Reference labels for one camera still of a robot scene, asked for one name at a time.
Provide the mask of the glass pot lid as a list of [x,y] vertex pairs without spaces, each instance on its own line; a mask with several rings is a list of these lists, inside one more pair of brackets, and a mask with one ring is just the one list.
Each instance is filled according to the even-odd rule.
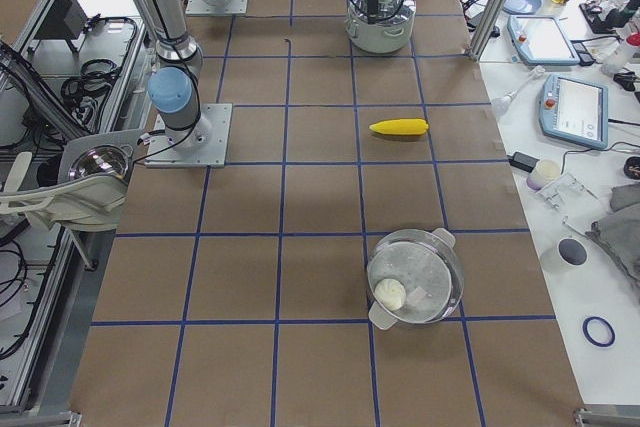
[[[351,0],[348,12],[367,23],[366,12],[363,10],[363,0]],[[416,13],[415,0],[379,0],[379,14],[377,25],[399,25],[411,20]]]

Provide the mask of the white steel cooking pot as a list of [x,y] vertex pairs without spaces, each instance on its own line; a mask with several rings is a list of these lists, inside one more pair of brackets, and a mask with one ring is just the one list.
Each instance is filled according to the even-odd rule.
[[361,50],[388,54],[409,43],[415,14],[415,0],[379,0],[377,20],[369,24],[365,0],[351,0],[345,30],[351,42]]

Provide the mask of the yellow toy corn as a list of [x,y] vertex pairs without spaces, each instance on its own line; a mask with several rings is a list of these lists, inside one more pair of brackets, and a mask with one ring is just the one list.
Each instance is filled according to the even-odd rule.
[[421,136],[429,130],[429,124],[423,118],[388,119],[371,124],[369,130],[388,136]]

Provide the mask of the glass-lidded pot with bun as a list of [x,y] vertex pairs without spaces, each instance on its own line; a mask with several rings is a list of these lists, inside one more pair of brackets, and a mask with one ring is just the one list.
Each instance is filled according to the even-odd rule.
[[[383,237],[367,264],[371,323],[388,330],[395,325],[426,325],[452,315],[464,291],[455,243],[455,236],[444,228],[401,229]],[[374,297],[376,284],[385,278],[398,280],[406,290],[404,306],[394,312]]]

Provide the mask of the blue plate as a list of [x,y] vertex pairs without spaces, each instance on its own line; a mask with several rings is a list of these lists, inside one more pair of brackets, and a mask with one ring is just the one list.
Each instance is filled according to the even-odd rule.
[[542,7],[542,0],[505,0],[502,10],[510,15],[535,14]]

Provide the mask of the far teach pendant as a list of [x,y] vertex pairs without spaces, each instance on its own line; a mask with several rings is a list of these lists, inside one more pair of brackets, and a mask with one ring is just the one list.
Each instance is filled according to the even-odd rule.
[[507,30],[518,56],[525,64],[579,64],[573,44],[553,16],[510,15]]

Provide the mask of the teach pendant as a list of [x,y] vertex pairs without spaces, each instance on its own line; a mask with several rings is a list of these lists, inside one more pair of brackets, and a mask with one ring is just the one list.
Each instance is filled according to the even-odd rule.
[[507,30],[518,56],[525,64],[579,64],[573,44],[553,16],[510,15]]
[[541,90],[538,121],[545,136],[604,150],[608,146],[606,86],[551,74]]

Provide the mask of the black power adapter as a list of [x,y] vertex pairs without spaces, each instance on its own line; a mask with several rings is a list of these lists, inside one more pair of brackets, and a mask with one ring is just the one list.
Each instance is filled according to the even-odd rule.
[[526,173],[531,173],[535,169],[539,159],[522,152],[514,152],[508,156],[508,162],[511,167]]

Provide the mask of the near teach pendant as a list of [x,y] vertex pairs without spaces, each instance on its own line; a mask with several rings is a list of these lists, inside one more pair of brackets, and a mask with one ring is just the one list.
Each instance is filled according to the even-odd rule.
[[551,74],[541,90],[538,121],[545,136],[604,150],[608,146],[606,86]]

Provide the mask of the white lavender jar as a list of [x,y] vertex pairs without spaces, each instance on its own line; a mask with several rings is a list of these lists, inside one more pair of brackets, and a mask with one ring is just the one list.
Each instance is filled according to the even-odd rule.
[[529,173],[526,184],[532,190],[538,191],[549,183],[556,180],[561,175],[560,166],[547,159],[538,160]]

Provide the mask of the clear plastic holder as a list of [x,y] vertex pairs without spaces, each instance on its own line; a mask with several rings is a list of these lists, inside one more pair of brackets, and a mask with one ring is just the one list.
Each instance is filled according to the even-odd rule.
[[561,174],[557,179],[537,191],[537,196],[555,211],[562,210],[573,199],[584,197],[585,195],[595,200],[598,199],[595,193],[571,172]]

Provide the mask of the steel bowl on tray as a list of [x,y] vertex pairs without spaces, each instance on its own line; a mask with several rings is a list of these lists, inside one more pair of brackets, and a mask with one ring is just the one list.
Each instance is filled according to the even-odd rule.
[[129,157],[114,145],[100,145],[80,154],[68,170],[70,180],[106,173],[123,179],[129,170]]

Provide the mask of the white steamed bun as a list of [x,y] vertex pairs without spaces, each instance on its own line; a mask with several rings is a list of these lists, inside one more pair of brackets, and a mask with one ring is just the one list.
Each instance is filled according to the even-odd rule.
[[385,278],[376,284],[374,297],[381,306],[394,312],[404,306],[406,302],[406,290],[398,280]]

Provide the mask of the white plastic dish rack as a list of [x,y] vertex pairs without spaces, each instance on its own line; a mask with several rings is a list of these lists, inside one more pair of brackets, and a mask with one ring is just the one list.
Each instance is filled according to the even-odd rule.
[[19,153],[1,191],[1,214],[24,215],[35,228],[48,230],[58,223],[70,230],[108,231],[117,227],[126,201],[128,183],[124,174],[98,171],[71,180],[74,163],[85,156],[103,165],[103,158],[90,151],[97,147],[114,147],[123,153],[124,167],[130,170],[141,128],[95,134],[74,139],[64,149],[58,183],[50,187],[22,190],[31,164],[30,152]]

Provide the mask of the grey cloth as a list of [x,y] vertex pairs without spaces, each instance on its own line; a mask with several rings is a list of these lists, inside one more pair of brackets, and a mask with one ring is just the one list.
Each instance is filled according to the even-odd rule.
[[627,277],[639,297],[639,185],[614,187],[609,207],[610,212],[593,221],[585,234]]

